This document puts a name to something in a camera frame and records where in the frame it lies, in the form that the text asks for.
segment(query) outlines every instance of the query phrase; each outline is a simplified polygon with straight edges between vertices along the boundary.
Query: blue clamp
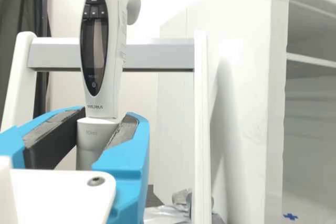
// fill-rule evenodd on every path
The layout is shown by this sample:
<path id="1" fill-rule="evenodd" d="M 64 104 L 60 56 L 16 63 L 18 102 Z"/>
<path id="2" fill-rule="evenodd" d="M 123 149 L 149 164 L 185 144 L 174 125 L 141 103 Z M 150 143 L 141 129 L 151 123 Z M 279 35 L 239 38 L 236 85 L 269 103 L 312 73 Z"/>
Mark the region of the blue clamp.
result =
<path id="1" fill-rule="evenodd" d="M 48 112 L 20 126 L 0 134 L 0 155 L 10 156 L 14 168 L 25 168 L 23 137 L 65 108 Z M 143 224 L 149 176 L 149 137 L 147 119 L 128 113 L 139 121 L 133 139 L 105 150 L 92 165 L 92 170 L 111 174 L 117 182 L 116 196 L 107 224 Z"/>

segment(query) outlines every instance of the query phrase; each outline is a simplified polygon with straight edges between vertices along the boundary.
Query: white vertical post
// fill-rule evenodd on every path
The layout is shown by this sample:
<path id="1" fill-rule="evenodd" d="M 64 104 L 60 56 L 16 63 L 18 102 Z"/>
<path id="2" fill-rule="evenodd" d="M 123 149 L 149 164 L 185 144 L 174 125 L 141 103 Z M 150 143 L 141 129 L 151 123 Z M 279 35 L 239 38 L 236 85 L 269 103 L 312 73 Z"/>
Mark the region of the white vertical post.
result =
<path id="1" fill-rule="evenodd" d="M 207 69 L 207 36 L 205 32 L 199 31 L 195 33 L 195 179 L 192 204 L 193 224 L 212 222 Z"/>
<path id="2" fill-rule="evenodd" d="M 1 132 L 33 119 L 36 72 L 27 68 L 31 43 L 36 35 L 25 31 L 16 37 Z"/>
<path id="3" fill-rule="evenodd" d="M 10 178 L 11 167 L 11 159 L 0 156 L 0 223 L 17 224 L 15 199 Z"/>

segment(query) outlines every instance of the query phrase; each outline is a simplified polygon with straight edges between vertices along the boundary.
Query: screw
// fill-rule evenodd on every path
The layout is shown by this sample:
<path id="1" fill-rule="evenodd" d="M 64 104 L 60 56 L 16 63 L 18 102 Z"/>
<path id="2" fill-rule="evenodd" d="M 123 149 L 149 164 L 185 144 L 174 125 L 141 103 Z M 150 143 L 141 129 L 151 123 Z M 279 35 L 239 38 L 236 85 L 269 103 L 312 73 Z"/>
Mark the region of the screw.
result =
<path id="1" fill-rule="evenodd" d="M 105 179 L 103 177 L 94 177 L 88 181 L 88 186 L 100 186 L 104 184 Z"/>

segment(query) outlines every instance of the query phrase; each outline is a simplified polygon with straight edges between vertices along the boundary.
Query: dark curtain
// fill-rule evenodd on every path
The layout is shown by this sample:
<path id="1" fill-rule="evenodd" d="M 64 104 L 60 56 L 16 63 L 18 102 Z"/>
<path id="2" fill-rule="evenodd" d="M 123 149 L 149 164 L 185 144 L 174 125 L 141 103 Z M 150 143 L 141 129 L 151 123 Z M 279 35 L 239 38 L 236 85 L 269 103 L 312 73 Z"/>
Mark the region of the dark curtain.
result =
<path id="1" fill-rule="evenodd" d="M 21 31 L 32 31 L 39 37 L 50 36 L 46 8 L 46 0 L 0 0 L 0 118 L 6 99 L 16 35 Z M 34 117 L 45 113 L 47 79 L 48 74 L 38 73 Z"/>

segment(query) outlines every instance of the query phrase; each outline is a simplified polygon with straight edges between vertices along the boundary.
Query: blue cross mark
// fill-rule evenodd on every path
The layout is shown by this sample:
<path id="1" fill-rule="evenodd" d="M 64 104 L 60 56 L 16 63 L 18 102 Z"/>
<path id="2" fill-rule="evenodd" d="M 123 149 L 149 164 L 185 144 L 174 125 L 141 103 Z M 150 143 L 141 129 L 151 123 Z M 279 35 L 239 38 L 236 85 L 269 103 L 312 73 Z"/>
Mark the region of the blue cross mark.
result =
<path id="1" fill-rule="evenodd" d="M 296 219 L 299 219 L 299 217 L 293 215 L 293 214 L 287 214 L 287 215 L 283 215 L 285 218 L 290 219 L 295 221 Z"/>

